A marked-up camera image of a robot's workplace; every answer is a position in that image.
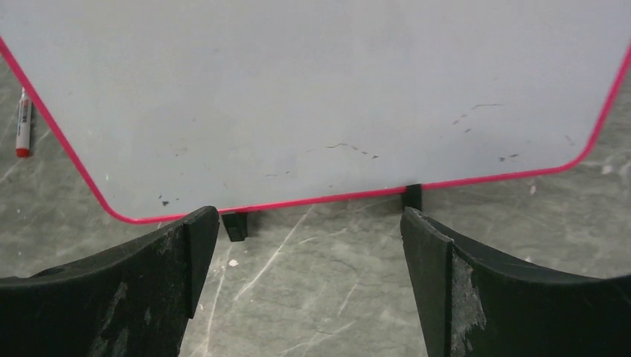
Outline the pink framed whiteboard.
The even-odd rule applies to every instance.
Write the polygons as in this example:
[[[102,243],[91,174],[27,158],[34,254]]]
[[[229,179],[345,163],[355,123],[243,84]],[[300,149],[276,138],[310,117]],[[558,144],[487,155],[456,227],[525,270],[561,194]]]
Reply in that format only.
[[[3,1],[1,53],[127,222],[556,173],[628,1]]]

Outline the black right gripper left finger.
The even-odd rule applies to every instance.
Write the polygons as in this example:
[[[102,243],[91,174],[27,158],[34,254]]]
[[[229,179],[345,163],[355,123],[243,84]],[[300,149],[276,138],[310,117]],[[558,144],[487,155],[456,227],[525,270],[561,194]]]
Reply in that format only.
[[[1,280],[3,356],[177,356],[220,227],[206,206],[31,277]]]

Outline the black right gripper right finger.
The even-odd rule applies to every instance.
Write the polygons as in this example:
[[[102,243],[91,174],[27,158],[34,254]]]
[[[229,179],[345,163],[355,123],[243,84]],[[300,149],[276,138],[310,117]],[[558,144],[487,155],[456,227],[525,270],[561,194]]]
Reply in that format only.
[[[430,356],[628,356],[630,277],[529,263],[414,208],[403,250]]]

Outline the red capped whiteboard marker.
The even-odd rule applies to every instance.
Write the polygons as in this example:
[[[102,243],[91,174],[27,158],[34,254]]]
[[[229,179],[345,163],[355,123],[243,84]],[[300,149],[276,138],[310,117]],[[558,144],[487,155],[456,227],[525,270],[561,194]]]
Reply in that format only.
[[[32,101],[22,88],[21,97],[19,99],[18,122],[16,130],[16,156],[18,158],[27,158],[31,153],[31,119],[32,119]]]

